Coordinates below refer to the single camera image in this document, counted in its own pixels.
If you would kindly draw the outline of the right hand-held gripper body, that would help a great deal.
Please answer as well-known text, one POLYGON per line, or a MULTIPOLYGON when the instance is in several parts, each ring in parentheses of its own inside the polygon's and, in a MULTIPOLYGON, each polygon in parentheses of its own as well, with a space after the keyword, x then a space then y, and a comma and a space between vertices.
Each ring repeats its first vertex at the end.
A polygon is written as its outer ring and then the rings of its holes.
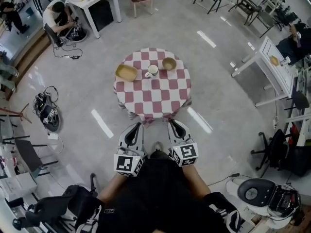
POLYGON ((192 139, 175 143, 169 151, 179 167, 194 165, 199 157, 197 143, 192 139))

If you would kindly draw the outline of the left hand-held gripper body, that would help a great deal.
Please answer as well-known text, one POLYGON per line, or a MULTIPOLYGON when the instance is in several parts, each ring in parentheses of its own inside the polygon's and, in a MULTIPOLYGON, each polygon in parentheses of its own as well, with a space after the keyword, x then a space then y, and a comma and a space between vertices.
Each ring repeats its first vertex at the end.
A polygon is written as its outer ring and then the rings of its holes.
POLYGON ((140 150, 117 147, 114 154, 114 171, 127 177, 136 177, 146 158, 145 148, 140 150))

